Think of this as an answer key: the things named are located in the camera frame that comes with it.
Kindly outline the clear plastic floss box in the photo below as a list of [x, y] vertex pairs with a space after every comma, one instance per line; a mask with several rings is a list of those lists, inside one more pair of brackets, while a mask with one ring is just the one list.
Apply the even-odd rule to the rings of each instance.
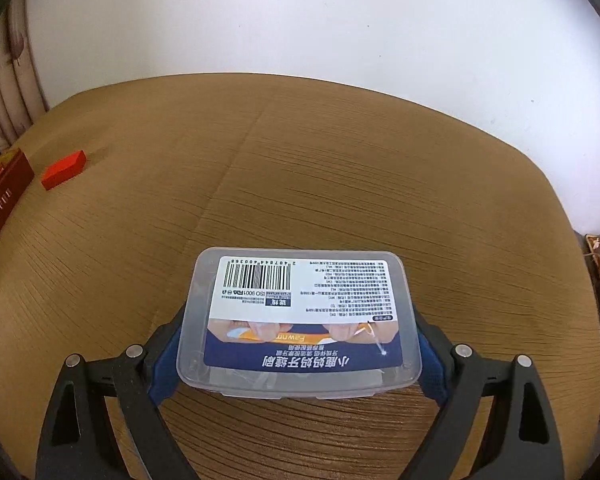
[[247, 399], [350, 399], [406, 388], [422, 352], [392, 252], [228, 248], [197, 258], [176, 371]]

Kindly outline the red flat block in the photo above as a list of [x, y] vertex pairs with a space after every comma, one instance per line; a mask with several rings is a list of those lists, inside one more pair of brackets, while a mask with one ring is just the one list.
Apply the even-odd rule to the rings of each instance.
[[48, 166], [43, 172], [41, 183], [46, 191], [56, 188], [80, 174], [87, 162], [84, 151], [76, 151]]

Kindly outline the patterned beige curtain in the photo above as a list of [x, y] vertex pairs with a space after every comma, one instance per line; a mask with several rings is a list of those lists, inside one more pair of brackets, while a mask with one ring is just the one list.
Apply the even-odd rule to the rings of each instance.
[[26, 0], [10, 0], [0, 15], [0, 154], [47, 110], [33, 62]]

